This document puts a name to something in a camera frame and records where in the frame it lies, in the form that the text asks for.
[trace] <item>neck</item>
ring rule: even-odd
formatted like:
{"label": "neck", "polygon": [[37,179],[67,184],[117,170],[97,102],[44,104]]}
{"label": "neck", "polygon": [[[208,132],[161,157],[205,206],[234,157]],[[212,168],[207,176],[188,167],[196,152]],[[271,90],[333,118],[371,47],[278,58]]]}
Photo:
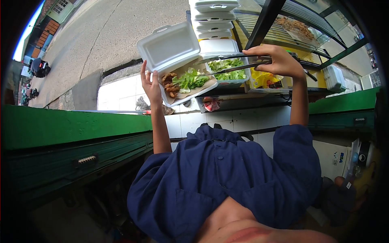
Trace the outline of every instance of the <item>neck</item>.
{"label": "neck", "polygon": [[194,242],[205,242],[225,225],[244,219],[256,221],[253,213],[248,208],[243,207],[231,197],[227,197],[205,220],[197,232]]}

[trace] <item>rope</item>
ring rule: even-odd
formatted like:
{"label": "rope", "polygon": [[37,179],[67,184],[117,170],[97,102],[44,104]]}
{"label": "rope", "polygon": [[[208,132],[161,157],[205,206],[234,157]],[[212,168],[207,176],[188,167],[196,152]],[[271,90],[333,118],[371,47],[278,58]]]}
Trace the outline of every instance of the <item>rope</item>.
{"label": "rope", "polygon": [[136,105],[135,110],[150,110],[150,106],[144,101],[143,96],[138,98]]}

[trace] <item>metal tongs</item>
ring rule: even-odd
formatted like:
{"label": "metal tongs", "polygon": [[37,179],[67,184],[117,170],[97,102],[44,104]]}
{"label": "metal tongs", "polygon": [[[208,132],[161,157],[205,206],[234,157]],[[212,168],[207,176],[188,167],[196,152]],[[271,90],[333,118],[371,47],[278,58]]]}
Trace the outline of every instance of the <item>metal tongs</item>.
{"label": "metal tongs", "polygon": [[225,60],[225,59],[233,59],[233,58],[245,58],[245,57],[257,57],[256,59],[253,59],[254,63],[251,64],[246,64],[242,66],[235,66],[231,68],[226,68],[221,71],[217,72],[212,72],[212,73],[204,73],[204,74],[199,74],[198,76],[208,76],[208,75],[214,75],[214,74],[221,74],[221,73],[228,73],[236,70],[241,70],[245,68],[252,68],[256,67],[261,64],[271,64],[272,63],[272,58],[270,56],[258,56],[258,55],[245,55],[243,53],[234,53],[234,54],[226,54],[226,55],[220,55],[220,56],[215,56],[212,58],[207,58],[198,62],[195,62],[194,65],[199,65],[203,63],[208,63],[210,61],[217,61],[217,60]]}

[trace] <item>fried snack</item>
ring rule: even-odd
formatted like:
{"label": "fried snack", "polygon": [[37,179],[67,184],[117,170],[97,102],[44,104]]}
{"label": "fried snack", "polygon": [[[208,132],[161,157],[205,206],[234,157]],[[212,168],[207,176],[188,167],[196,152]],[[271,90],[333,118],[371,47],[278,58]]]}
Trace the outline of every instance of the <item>fried snack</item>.
{"label": "fried snack", "polygon": [[170,84],[172,82],[172,78],[176,77],[176,73],[168,73],[165,76],[162,77],[162,85],[165,86],[167,84]]}
{"label": "fried snack", "polygon": [[178,92],[180,90],[180,86],[179,85],[175,85],[173,87],[167,87],[166,88],[166,92]]}
{"label": "fried snack", "polygon": [[170,97],[175,98],[178,95],[178,92],[170,92]]}
{"label": "fried snack", "polygon": [[300,21],[297,21],[297,20],[294,20],[294,21],[288,20],[287,21],[287,18],[285,16],[282,19],[277,18],[275,21],[277,24],[282,25],[288,31],[299,30],[303,34],[303,36],[305,36],[309,40],[315,39],[315,37],[311,33],[311,31],[308,30],[308,26],[301,23]]}

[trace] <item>shirt pocket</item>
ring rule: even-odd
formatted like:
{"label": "shirt pocket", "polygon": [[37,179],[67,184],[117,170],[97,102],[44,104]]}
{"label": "shirt pocket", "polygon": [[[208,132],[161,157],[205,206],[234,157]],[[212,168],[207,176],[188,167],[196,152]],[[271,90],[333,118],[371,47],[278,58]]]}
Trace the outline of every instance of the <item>shirt pocket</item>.
{"label": "shirt pocket", "polygon": [[194,237],[212,213],[212,198],[182,189],[176,190],[175,197],[176,213],[174,222],[176,237]]}
{"label": "shirt pocket", "polygon": [[276,216],[274,181],[255,185],[243,192],[245,207],[251,210],[257,221],[273,227]]}

